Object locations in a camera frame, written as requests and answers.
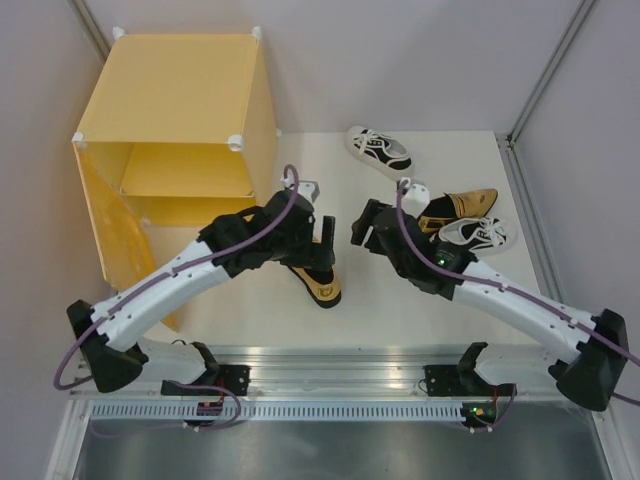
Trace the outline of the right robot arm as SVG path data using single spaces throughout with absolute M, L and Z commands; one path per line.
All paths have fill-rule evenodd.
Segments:
M 555 357 L 547 371 L 574 404 L 602 412 L 628 361 L 625 319 L 531 293 L 464 247 L 424 237 L 417 220 L 375 199 L 351 226 L 351 242 L 386 257 L 420 291 L 476 308 L 524 333 Z

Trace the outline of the gold loafer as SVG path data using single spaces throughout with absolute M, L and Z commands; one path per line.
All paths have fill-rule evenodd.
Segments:
M 432 199 L 422 211 L 418 217 L 419 227 L 425 234 L 434 234 L 457 220 L 484 217 L 498 196 L 498 191 L 493 188 L 444 194 Z
M 323 309 L 331 309 L 342 300 L 342 290 L 334 266 L 312 258 L 306 267 L 288 266 L 305 286 L 312 300 Z

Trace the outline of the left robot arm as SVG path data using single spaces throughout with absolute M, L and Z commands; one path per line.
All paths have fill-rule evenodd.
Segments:
M 202 342 L 172 344 L 146 332 L 197 295 L 268 262 L 289 269 L 331 271 L 335 219 L 314 234 L 310 196 L 284 189 L 264 206 L 221 215 L 174 259 L 114 297 L 66 310 L 76 337 L 73 350 L 89 367 L 87 380 L 101 393 L 138 381 L 159 381 L 162 392 L 206 396 L 219 387 L 221 367 Z

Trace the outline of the yellow cabinet door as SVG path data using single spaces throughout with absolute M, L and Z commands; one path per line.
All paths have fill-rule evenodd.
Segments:
M 157 268 L 145 228 L 183 225 L 179 203 L 123 188 L 138 153 L 132 143 L 79 142 L 73 149 L 104 279 L 124 291 Z

